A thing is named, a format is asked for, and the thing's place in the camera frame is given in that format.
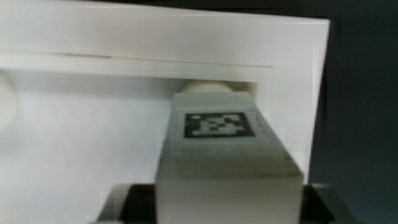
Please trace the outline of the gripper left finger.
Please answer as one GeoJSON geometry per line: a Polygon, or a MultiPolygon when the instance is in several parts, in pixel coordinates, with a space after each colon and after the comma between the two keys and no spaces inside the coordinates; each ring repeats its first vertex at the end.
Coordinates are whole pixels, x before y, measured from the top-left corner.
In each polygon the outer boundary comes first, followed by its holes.
{"type": "Polygon", "coordinates": [[[89,224],[156,224],[153,184],[117,184],[112,187],[98,218],[89,224]]]}

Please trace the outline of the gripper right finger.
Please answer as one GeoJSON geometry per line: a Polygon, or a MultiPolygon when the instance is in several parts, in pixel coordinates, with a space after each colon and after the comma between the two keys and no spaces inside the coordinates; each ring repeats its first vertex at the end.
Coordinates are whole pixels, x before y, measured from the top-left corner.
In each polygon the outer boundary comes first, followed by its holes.
{"type": "Polygon", "coordinates": [[[362,224],[336,191],[325,184],[304,186],[300,224],[362,224]]]}

